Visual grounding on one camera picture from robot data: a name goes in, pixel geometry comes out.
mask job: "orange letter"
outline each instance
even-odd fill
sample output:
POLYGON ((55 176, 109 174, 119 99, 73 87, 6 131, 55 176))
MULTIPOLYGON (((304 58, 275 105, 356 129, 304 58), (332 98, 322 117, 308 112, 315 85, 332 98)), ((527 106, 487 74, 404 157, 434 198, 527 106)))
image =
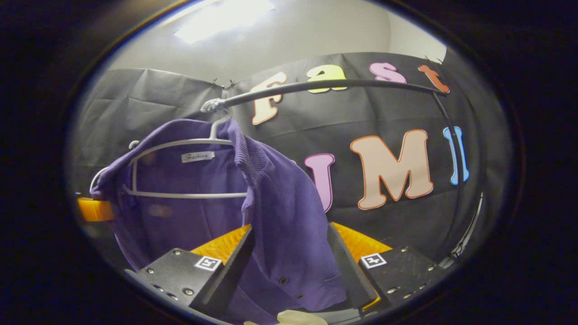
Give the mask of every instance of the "orange letter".
POLYGON ((428 76, 429 81, 431 81, 437 89, 439 89, 439 90, 441 90, 447 94, 450 93, 450 88, 448 86, 446 86, 445 84, 443 84, 441 81, 439 81, 439 78, 438 78, 439 75, 437 72, 430 69, 427 65, 420 65, 420 67, 417 69, 419 71, 425 73, 425 75, 428 76))
MULTIPOLYGON (((338 65, 325 64, 307 71, 307 77, 309 77, 309 80, 307 80, 309 82, 321 80, 343 80, 345 79, 345 73, 343 73, 343 69, 338 65)), ((347 87, 335 87, 331 89, 344 90, 347 89, 347 87)), ((316 93, 324 93, 328 90, 329 88, 320 88, 320 89, 311 89, 309 90, 309 92, 316 94, 316 93)))
MULTIPOLYGON (((282 83, 287 81, 287 75, 283 72, 278 72, 274 76, 256 85, 249 90, 250 93, 254 91, 265 90, 268 87, 277 86, 275 83, 282 83)), ((271 107, 270 100, 278 103, 281 101, 281 95, 274 95, 265 98, 255 99, 255 116, 253 117, 253 125, 261 124, 273 116, 277 115, 277 107, 271 107)))
POLYGON ((360 155, 363 166, 363 199, 357 204, 362 210, 379 208, 386 203, 381 194, 380 180, 394 201, 401 198, 407 175, 409 188, 405 196, 416 198, 429 194, 434 184, 429 179, 428 153, 425 142, 428 134, 424 130, 411 130, 403 136, 399 160, 378 136, 365 136, 351 143, 351 151, 360 155))

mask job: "black fabric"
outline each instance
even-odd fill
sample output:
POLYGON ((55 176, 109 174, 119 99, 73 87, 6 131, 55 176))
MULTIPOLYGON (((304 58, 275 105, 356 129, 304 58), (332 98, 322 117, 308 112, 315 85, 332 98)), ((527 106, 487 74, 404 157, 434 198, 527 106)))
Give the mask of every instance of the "black fabric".
MULTIPOLYGON (((486 171, 488 149, 484 148, 483 136, 492 131, 481 130, 478 111, 485 112, 482 113, 485 124, 499 128, 505 122, 499 103, 484 100, 484 95, 480 99, 477 94, 479 88, 485 87, 485 93, 489 90, 486 85, 480 86, 477 77, 471 72, 468 76, 473 81, 458 84, 456 79, 450 77, 455 69, 453 66, 446 67, 425 59, 387 53, 334 54, 268 69, 226 89, 224 97, 248 92, 278 72, 287 75, 285 83, 305 82, 308 80, 306 73, 309 69, 324 64, 340 66, 348 79, 374 79, 375 75, 369 70, 370 64, 374 62, 392 64, 408 83, 435 88, 427 76, 418 70, 420 65, 425 64, 437 71, 442 83, 449 86, 450 93, 439 97, 453 124, 464 133, 462 139, 470 172, 469 179, 462 187, 460 208, 455 219, 458 189, 449 181, 453 174, 453 161, 449 142, 442 134, 448 125, 430 93, 370 87, 330 90, 318 94, 303 91, 284 94, 279 103, 272 104, 278 108, 277 115, 262 124, 251 123, 254 116, 253 102, 234 106, 233 116, 247 135, 295 160, 311 177, 311 170, 303 163, 306 157, 317 153, 331 153, 335 156, 335 163, 330 169, 334 195, 332 207, 327 212, 330 221, 351 227, 387 245, 414 246, 428 258, 440 261, 457 245, 467 230, 477 209, 487 173, 495 178, 497 176, 497 182, 493 183, 497 189, 488 189, 492 192, 488 200, 495 201, 496 208, 499 208, 500 199, 496 197, 502 195, 503 188, 499 178, 507 173, 511 158, 506 128, 506 131, 492 134, 505 140, 498 150, 500 153, 493 155, 498 161, 492 166, 493 169, 486 171), (388 197, 385 205, 377 209, 360 210, 357 202, 364 195, 363 171, 359 156, 349 148, 351 142, 363 136, 377 135, 398 156, 405 132, 413 129, 423 129, 428 134, 428 161, 431 181, 434 183, 433 192, 415 199, 403 195, 397 202, 388 197)), ((457 74, 465 73, 464 67, 460 69, 457 74)), ((382 193, 389 196, 383 186, 382 193)), ((480 231, 487 231, 492 227, 492 222, 486 222, 480 231)))
POLYGON ((431 260, 440 262, 458 245, 476 212, 484 192, 482 213, 468 245, 475 248, 491 231, 503 204, 506 179, 511 168, 512 143, 500 103, 490 86, 472 73, 472 66, 448 50, 444 64, 388 53, 347 53, 291 62, 257 73, 222 90, 175 73, 149 69, 119 69, 106 72, 85 100, 78 119, 75 146, 76 181, 85 193, 98 170, 128 151, 128 144, 144 138, 159 125, 173 119, 214 120, 200 113, 202 104, 213 98, 230 98, 250 91, 278 72, 287 83, 305 82, 308 70, 324 64, 340 66, 348 79, 374 79, 369 70, 374 62, 396 67, 408 83, 435 86, 421 65, 437 71, 450 93, 439 95, 454 126, 463 132, 469 179, 461 186, 450 183, 453 159, 443 136, 446 119, 431 93, 395 89, 350 87, 313 94, 308 91, 284 94, 274 103, 278 113, 253 125, 254 103, 230 110, 243 132, 272 146, 294 160, 311 178, 303 161, 319 153, 331 153, 333 203, 327 212, 335 221, 389 246, 412 246, 431 260), (415 129, 428 134, 427 150, 433 191, 394 201, 382 185, 387 202, 376 209, 361 210, 364 176, 358 154, 350 149, 353 140, 376 135, 399 158, 403 136, 415 129))
POLYGON ((210 120, 200 112, 222 88, 177 73, 152 69, 116 69, 99 76, 77 117, 72 157, 73 185, 88 194, 92 177, 168 121, 210 120))

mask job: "curved rod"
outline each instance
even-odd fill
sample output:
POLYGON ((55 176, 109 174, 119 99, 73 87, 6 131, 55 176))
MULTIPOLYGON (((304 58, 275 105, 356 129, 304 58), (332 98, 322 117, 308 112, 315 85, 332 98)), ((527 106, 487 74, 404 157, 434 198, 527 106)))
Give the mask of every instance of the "curved rod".
POLYGON ((254 101, 255 99, 260 99, 264 97, 296 93, 298 91, 312 90, 319 88, 336 88, 336 87, 386 87, 386 88, 401 88, 408 90, 417 90, 428 93, 435 93, 440 95, 446 95, 446 93, 424 86, 419 86, 410 83, 399 83, 399 82, 388 82, 382 80, 365 80, 365 79, 342 79, 342 80, 322 80, 316 82, 298 82, 290 83, 279 86, 273 86, 265 90, 255 91, 253 93, 245 93, 231 98, 227 98, 222 103, 223 107, 231 107, 235 105, 244 104, 246 102, 254 101))
POLYGON ((455 152, 455 159, 456 159, 456 165, 458 168, 458 193, 457 193, 457 197, 455 199, 455 208, 454 208, 454 216, 451 220, 450 223, 450 228, 447 230, 446 233, 446 237, 444 242, 447 242, 450 238, 450 234, 451 231, 453 230, 454 226, 455 226, 455 220, 458 217, 458 214, 460 212, 460 207, 461 207, 461 200, 462 200, 462 195, 463 195, 463 185, 462 183, 464 182, 464 166, 463 166, 463 157, 462 157, 462 151, 460 150, 460 147, 458 147, 459 141, 458 141, 458 136, 455 133, 455 128, 454 128, 454 124, 451 121, 450 115, 447 113, 446 108, 443 106, 442 102, 439 100, 439 97, 437 96, 436 93, 433 93, 433 98, 436 101, 436 104, 438 105, 438 108, 440 110, 440 112, 442 113, 443 117, 446 119, 446 124, 449 127, 450 130, 450 134, 451 134, 451 143, 452 146, 454 148, 454 152, 455 152))

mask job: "wall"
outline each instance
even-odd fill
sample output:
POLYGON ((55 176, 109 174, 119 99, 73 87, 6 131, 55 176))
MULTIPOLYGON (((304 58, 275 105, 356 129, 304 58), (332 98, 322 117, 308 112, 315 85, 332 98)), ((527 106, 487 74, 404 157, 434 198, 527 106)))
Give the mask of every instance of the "wall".
POLYGON ((270 2, 275 8, 254 24, 221 31, 191 45, 175 32, 207 16, 207 9, 221 1, 184 10, 131 40, 111 58, 108 68, 159 69, 206 81, 217 78, 217 84, 227 86, 229 79, 242 80, 264 69, 323 54, 376 51, 441 60, 445 55, 441 43, 369 1, 270 2))

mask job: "purple jacket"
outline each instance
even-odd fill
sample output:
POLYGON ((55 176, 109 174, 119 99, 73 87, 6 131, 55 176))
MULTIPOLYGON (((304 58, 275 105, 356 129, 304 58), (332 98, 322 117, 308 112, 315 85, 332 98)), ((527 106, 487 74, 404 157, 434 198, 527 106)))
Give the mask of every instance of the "purple jacket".
POLYGON ((139 270, 173 248, 191 250, 252 224, 253 256, 229 306, 234 315, 226 317, 229 321, 275 324, 283 310, 319 311, 344 301, 346 291, 327 242, 327 218, 315 185, 287 157, 244 136, 234 120, 217 132, 233 146, 157 150, 138 159, 136 184, 147 192, 246 191, 247 197, 152 198, 123 190, 123 184, 132 189, 128 164, 138 154, 170 141, 208 138, 210 128, 211 123, 202 121, 170 121, 102 172, 91 194, 112 203, 115 219, 109 223, 127 260, 139 270), (214 158, 185 158, 198 152, 214 152, 214 158))

